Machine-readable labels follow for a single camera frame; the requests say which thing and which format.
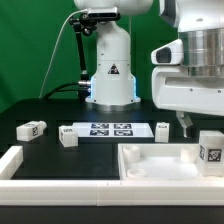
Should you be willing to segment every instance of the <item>small white block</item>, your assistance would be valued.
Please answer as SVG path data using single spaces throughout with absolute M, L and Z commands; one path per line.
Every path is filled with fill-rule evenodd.
M 72 126 L 60 126 L 59 139 L 64 147 L 78 146 L 78 133 Z
M 43 135 L 43 130 L 47 127 L 44 121 L 31 121 L 16 128 L 17 140 L 31 141 Z
M 156 124 L 156 133 L 155 133 L 155 142 L 169 142 L 169 123 L 157 123 Z

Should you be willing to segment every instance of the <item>black table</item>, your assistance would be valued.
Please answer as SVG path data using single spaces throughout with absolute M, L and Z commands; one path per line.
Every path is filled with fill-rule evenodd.
M 192 138 L 183 137 L 175 112 L 158 110 L 143 101 L 138 110 L 99 112 L 78 100 L 23 100 L 0 115 L 0 156 L 12 145 L 23 145 L 24 163 L 13 179 L 119 180 L 118 143 L 151 143 L 152 138 L 79 138 L 79 146 L 64 149 L 58 127 L 73 122 L 149 123 L 169 122 L 170 142 L 196 143 L 199 130 L 223 131 L 222 117 L 192 114 Z M 45 121 L 44 135 L 24 143 L 16 140 L 16 127 L 29 121 Z M 1 206 L 1 223 L 221 223 L 224 207 L 121 206 L 28 207 Z

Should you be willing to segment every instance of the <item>warning label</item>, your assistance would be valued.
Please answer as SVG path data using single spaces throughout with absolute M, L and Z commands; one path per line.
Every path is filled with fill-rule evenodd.
M 117 66 L 115 64 L 112 65 L 111 69 L 109 70 L 108 74 L 120 74 Z

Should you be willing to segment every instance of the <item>green backdrop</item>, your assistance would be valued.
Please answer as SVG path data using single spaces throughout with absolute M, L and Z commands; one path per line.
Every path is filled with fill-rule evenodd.
M 159 16 L 158 0 L 144 15 L 132 17 L 132 73 L 138 96 L 151 98 L 151 52 L 176 39 L 176 29 Z M 64 20 L 76 11 L 72 0 L 1 0 L 0 3 L 0 112 L 13 103 L 38 98 L 54 45 Z M 129 17 L 118 22 L 129 30 Z M 90 74 L 96 69 L 95 34 L 84 37 Z M 67 25 L 61 37 L 46 91 L 68 81 L 78 81 L 79 59 L 75 34 Z M 75 93 L 55 97 L 75 98 Z

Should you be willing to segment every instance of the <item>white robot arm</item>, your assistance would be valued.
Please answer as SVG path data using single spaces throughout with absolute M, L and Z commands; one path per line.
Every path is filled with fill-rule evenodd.
M 121 15 L 145 13 L 153 0 L 74 0 L 87 17 L 101 17 L 117 11 Z M 114 21 L 97 23 L 97 71 L 91 79 L 87 105 L 103 111 L 123 111 L 140 102 L 135 77 L 130 70 L 130 36 Z
M 152 75 L 153 100 L 162 109 L 223 116 L 224 1 L 176 0 L 175 7 L 179 39 L 151 55 L 161 65 Z

